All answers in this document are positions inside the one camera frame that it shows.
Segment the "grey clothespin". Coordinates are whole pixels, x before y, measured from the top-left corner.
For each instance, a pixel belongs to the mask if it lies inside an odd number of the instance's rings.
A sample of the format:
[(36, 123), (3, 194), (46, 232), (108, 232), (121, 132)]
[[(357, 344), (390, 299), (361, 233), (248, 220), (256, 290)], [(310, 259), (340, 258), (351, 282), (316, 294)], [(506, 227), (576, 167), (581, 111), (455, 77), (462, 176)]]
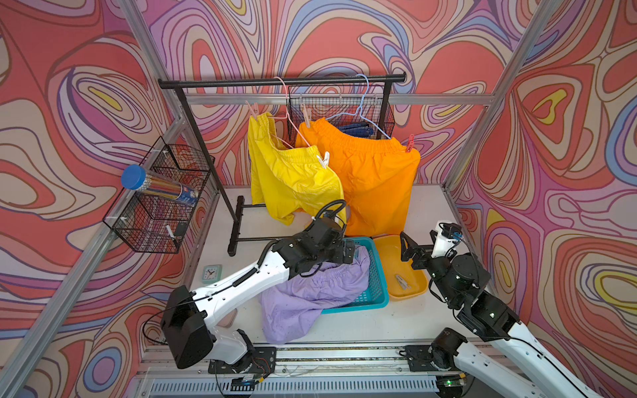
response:
[(395, 274), (395, 278), (402, 290), (409, 290), (411, 288), (411, 285), (409, 285), (401, 275)]

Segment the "lilac shorts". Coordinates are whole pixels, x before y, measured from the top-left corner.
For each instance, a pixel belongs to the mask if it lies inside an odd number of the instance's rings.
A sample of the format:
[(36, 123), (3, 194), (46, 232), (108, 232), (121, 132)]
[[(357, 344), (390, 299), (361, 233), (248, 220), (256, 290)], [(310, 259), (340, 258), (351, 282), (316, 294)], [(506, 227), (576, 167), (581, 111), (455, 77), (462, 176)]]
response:
[(314, 274), (297, 276), (260, 295), (262, 331), (270, 344), (285, 344), (308, 334), (323, 311), (352, 303), (368, 288), (371, 259), (358, 245), (350, 265), (324, 262)]

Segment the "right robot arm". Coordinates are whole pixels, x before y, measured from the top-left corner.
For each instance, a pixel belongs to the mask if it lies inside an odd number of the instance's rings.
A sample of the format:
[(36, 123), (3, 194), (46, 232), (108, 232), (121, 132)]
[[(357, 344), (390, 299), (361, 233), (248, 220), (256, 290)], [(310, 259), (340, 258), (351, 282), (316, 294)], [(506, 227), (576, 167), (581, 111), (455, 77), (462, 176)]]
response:
[(504, 397), (598, 395), (535, 338), (514, 310), (486, 290), (490, 273), (473, 253), (460, 255), (456, 250), (464, 242), (459, 225), (440, 222), (430, 236), (431, 244), (419, 245), (401, 233), (401, 259), (411, 262), (413, 270), (425, 270), (436, 288), (434, 297), (455, 320), (518, 370), (494, 361), (456, 330), (444, 328), (429, 346), (411, 345), (401, 351), (412, 371), (462, 371)]

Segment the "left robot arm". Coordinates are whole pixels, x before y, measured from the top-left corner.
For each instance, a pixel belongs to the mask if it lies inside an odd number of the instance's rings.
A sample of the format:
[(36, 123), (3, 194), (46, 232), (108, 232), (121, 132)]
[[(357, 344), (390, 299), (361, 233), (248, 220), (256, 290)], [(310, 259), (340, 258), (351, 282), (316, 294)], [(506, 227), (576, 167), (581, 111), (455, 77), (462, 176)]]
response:
[(160, 312), (160, 328), (174, 363), (186, 369), (204, 360), (221, 362), (238, 372), (255, 361), (247, 334), (220, 322), (240, 305), (271, 287), (297, 277), (312, 277), (323, 263), (350, 265), (355, 245), (345, 238), (347, 224), (338, 199), (323, 206), (301, 232), (270, 241), (258, 259), (235, 274), (196, 290), (182, 285)]

